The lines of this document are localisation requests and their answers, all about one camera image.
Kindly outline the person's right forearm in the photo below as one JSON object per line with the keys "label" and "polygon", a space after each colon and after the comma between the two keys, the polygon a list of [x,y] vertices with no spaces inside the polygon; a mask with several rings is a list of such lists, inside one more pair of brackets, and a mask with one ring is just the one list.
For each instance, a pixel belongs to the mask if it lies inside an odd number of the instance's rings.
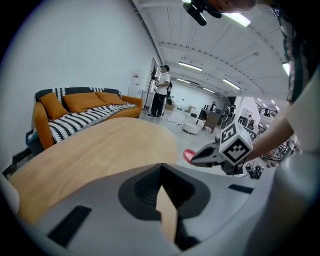
{"label": "person's right forearm", "polygon": [[287,141],[293,134],[294,131],[286,117],[278,114],[270,127],[253,140],[253,150],[245,158],[245,161],[248,162],[267,154]]}

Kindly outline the orange sofa cushion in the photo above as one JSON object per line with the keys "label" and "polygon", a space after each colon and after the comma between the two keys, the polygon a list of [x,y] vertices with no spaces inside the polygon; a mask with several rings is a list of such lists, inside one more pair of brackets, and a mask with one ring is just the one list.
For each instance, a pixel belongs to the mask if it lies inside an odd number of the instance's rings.
{"label": "orange sofa cushion", "polygon": [[50,92],[40,98],[48,116],[51,120],[56,120],[68,114],[54,92]]}
{"label": "orange sofa cushion", "polygon": [[116,93],[96,92],[97,97],[102,100],[105,105],[124,105],[125,102]]}
{"label": "orange sofa cushion", "polygon": [[65,95],[63,100],[71,113],[82,113],[105,105],[95,92],[69,94]]}

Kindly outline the orange sofa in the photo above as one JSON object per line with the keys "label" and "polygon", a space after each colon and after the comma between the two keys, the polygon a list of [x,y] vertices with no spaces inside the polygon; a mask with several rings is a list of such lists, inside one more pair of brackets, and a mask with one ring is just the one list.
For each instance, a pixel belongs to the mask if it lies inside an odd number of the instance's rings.
{"label": "orange sofa", "polygon": [[[51,89],[43,89],[38,91],[35,94],[35,105],[33,108],[34,128],[36,128],[40,142],[45,150],[53,146],[54,144],[56,144],[53,141],[53,135],[49,128],[49,121],[52,121],[52,120],[50,119],[44,105],[40,101],[41,97],[51,93]],[[122,118],[128,112],[129,110],[126,110],[123,113],[117,114],[114,118]]]}

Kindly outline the black white striped blanket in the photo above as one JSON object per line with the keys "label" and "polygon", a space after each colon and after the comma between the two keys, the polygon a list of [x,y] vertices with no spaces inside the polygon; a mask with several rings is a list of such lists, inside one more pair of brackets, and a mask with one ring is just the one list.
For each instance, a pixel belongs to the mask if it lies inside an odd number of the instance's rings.
{"label": "black white striped blanket", "polygon": [[[63,87],[53,88],[51,92],[55,93],[62,106],[68,110],[68,114],[48,122],[51,130],[53,142],[55,144],[64,139],[101,122],[114,118],[117,114],[122,114],[129,110],[124,117],[138,118],[142,109],[142,100],[131,96],[122,96],[117,89],[99,88],[99,87]],[[64,102],[63,97],[78,93],[96,93],[106,92],[117,94],[125,104],[111,104],[88,109],[84,112],[70,112]]]}

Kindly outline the row of ceiling light strips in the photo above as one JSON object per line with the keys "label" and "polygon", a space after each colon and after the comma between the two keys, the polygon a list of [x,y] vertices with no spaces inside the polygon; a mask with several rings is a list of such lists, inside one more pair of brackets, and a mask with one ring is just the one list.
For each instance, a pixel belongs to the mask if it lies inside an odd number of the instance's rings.
{"label": "row of ceiling light strips", "polygon": [[290,65],[250,26],[241,13],[207,18],[194,27],[190,43],[170,44],[184,54],[180,69],[195,72],[202,82],[224,94],[268,96],[287,90]]}

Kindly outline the wooden coffee table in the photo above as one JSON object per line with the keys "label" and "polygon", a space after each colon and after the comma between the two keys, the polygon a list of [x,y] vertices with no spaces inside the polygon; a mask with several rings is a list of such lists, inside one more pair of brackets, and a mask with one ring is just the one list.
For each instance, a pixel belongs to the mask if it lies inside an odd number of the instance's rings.
{"label": "wooden coffee table", "polygon": [[82,130],[32,158],[9,179],[18,216],[36,224],[53,205],[85,184],[142,166],[177,162],[176,139],[159,124],[113,118]]}

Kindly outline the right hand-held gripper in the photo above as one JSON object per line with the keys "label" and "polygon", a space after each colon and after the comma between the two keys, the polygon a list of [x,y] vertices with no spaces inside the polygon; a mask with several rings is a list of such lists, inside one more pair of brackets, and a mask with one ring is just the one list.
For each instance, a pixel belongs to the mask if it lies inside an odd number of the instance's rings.
{"label": "right hand-held gripper", "polygon": [[242,174],[238,167],[253,150],[249,132],[238,122],[226,126],[220,135],[220,145],[212,142],[205,145],[191,159],[196,167],[212,168],[221,166],[226,175]]}

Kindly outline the person's green sweatshirt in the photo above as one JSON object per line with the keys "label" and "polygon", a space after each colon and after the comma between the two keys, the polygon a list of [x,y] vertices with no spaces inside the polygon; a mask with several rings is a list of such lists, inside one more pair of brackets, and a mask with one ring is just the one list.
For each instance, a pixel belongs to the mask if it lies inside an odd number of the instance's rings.
{"label": "person's green sweatshirt", "polygon": [[270,7],[283,35],[283,49],[290,65],[287,100],[295,102],[320,63],[320,18],[305,10],[298,0],[274,0]]}

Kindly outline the round white side table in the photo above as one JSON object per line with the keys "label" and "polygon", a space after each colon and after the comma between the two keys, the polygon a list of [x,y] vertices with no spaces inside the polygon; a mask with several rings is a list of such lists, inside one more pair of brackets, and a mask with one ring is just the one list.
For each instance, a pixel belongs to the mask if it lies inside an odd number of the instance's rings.
{"label": "round white side table", "polygon": [[197,135],[199,133],[200,127],[196,125],[197,120],[193,117],[186,117],[182,129],[188,134]]}

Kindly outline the white vase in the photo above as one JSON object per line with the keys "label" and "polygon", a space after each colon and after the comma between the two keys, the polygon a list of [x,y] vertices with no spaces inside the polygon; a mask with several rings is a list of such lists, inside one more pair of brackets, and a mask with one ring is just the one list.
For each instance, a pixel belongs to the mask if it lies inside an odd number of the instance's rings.
{"label": "white vase", "polygon": [[0,174],[0,187],[11,211],[17,215],[20,209],[20,196],[14,186]]}

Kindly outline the pink round coaster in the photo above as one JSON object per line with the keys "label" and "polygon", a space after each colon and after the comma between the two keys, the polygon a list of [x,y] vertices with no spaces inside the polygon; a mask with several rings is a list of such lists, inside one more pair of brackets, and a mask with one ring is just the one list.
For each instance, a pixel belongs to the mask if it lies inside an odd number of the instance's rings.
{"label": "pink round coaster", "polygon": [[191,165],[192,165],[192,158],[195,155],[196,155],[196,152],[191,149],[185,149],[182,154],[184,160]]}

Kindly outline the dark wooden desk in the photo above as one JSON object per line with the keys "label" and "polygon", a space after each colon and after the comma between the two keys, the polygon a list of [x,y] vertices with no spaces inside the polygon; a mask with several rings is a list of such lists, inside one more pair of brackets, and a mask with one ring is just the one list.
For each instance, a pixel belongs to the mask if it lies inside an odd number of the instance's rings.
{"label": "dark wooden desk", "polygon": [[202,122],[200,126],[201,130],[204,131],[205,128],[210,128],[210,133],[212,134],[218,125],[220,117],[221,115],[219,113],[202,108],[198,116],[198,122]]}

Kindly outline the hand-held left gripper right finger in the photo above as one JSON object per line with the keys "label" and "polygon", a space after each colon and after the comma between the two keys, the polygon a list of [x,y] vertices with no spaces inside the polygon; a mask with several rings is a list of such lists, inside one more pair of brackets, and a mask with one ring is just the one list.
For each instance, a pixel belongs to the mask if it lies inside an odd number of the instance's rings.
{"label": "hand-held left gripper right finger", "polygon": [[161,165],[161,186],[173,204],[173,252],[186,252],[212,236],[240,210],[256,181]]}

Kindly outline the blue tissue box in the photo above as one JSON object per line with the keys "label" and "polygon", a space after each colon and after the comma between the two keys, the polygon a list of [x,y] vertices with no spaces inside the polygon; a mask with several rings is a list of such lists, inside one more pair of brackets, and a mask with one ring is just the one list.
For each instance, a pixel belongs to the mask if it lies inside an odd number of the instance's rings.
{"label": "blue tissue box", "polygon": [[42,143],[40,141],[38,132],[36,128],[33,130],[30,130],[25,135],[25,144],[30,149],[32,155],[35,157],[42,153],[45,149],[42,146]]}

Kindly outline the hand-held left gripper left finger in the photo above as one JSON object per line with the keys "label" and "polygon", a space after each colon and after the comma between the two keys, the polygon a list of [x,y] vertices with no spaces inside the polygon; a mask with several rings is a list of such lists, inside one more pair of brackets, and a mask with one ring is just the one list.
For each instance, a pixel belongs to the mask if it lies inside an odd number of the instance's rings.
{"label": "hand-held left gripper left finger", "polygon": [[37,228],[72,256],[174,256],[156,209],[166,166],[97,178],[50,208]]}

